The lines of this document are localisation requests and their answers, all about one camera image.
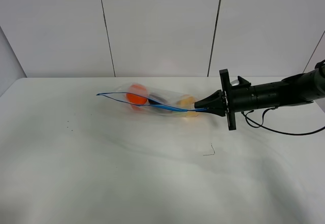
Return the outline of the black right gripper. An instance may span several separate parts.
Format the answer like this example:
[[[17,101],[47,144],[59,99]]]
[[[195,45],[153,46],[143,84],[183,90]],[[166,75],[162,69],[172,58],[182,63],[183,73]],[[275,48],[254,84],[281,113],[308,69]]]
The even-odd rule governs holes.
[[[206,113],[227,117],[230,131],[236,130],[236,112],[242,112],[254,105],[252,87],[231,86],[228,69],[219,71],[222,90],[194,103],[195,108],[206,108]]]

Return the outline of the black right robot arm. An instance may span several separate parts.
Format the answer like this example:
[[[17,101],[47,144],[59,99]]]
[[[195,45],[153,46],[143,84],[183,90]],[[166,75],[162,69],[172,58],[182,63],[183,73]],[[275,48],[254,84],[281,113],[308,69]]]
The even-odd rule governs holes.
[[[249,112],[311,104],[324,98],[324,61],[317,63],[311,72],[255,86],[241,76],[231,82],[227,69],[220,70],[219,74],[222,89],[195,102],[194,108],[199,112],[227,117],[230,131],[236,129],[237,112],[242,113],[251,127],[259,128],[263,125],[248,118]]]

